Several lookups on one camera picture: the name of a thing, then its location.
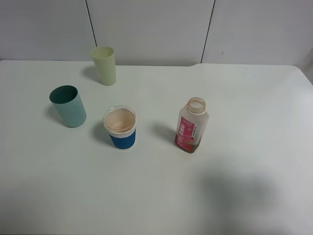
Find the clear bottle pink label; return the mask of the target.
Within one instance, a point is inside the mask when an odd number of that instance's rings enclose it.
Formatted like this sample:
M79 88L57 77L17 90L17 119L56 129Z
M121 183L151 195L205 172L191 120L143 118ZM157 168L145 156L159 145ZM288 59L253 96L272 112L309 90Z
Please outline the clear bottle pink label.
M188 100L179 112L175 144L185 152L198 148L209 120L206 103L200 97Z

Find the pale green plastic cup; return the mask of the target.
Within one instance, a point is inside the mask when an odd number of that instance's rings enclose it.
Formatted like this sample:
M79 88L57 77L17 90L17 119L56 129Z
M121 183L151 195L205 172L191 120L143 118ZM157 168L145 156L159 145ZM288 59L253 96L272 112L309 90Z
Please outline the pale green plastic cup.
M115 54L112 47L95 47L90 52L100 77L100 83L111 86L116 83Z

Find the teal plastic cup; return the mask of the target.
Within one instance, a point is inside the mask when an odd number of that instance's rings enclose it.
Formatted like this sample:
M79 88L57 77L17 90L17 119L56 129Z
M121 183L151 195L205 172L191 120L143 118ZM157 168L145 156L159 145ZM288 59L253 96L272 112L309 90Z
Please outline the teal plastic cup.
M76 87L57 87L50 93L49 100L66 127L76 128L85 122L87 113Z

